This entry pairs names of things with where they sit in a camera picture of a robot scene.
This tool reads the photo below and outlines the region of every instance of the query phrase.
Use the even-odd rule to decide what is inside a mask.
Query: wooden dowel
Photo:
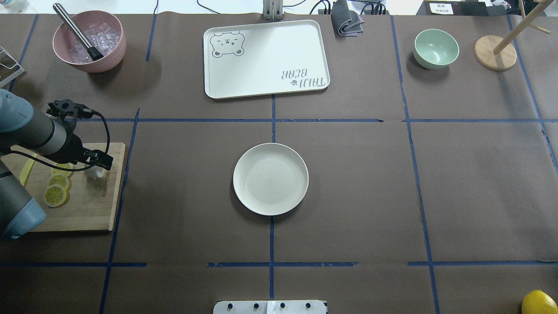
[[[521,16],[525,17],[525,6],[523,5],[523,0],[519,0],[519,10],[521,11]],[[529,26],[531,26],[534,29],[539,30],[541,32],[547,33],[547,34],[552,33],[551,31],[547,30],[546,28],[542,28],[542,27],[534,25],[534,24],[529,24]]]
[[[499,54],[502,50],[509,45],[512,40],[519,35],[531,22],[539,16],[542,11],[544,11],[554,0],[548,0],[547,2],[543,2],[538,4],[531,13],[527,14],[527,16],[519,23],[513,31],[509,33],[506,38],[504,38],[493,50],[494,54]]]

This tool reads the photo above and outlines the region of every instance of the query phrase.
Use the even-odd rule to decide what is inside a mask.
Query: white tray
[[[312,20],[210,28],[204,74],[205,93],[214,99],[316,91],[330,82],[320,26]]]

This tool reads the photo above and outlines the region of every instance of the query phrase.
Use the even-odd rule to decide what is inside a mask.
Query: folded towel
[[[347,0],[337,0],[331,9],[331,22],[333,28],[341,36],[357,36],[362,33],[362,18],[354,11],[349,10]]]

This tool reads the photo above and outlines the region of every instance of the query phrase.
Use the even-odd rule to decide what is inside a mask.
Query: round plate
[[[249,149],[237,162],[234,191],[251,211],[274,216],[302,201],[308,189],[308,168],[292,148],[265,143]]]

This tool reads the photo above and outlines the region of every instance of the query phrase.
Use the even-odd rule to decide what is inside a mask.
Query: yellow lemon
[[[521,314],[558,314],[558,306],[548,294],[534,290],[523,298]]]
[[[42,200],[45,201],[45,204],[49,207],[59,207],[64,205],[68,200],[68,193],[66,189],[59,184],[49,185],[42,195]]]
[[[75,169],[75,166],[73,164],[67,163],[67,164],[56,164],[57,166],[61,167],[61,168],[66,168],[66,169]],[[64,170],[58,170],[58,169],[52,169],[52,174],[57,174],[57,173],[61,173],[63,175],[65,175],[66,177],[71,177],[71,175],[73,174],[73,172],[71,171],[64,171]]]
[[[67,191],[70,188],[70,178],[66,177],[63,173],[55,173],[49,178],[49,185],[53,184],[59,184]]]

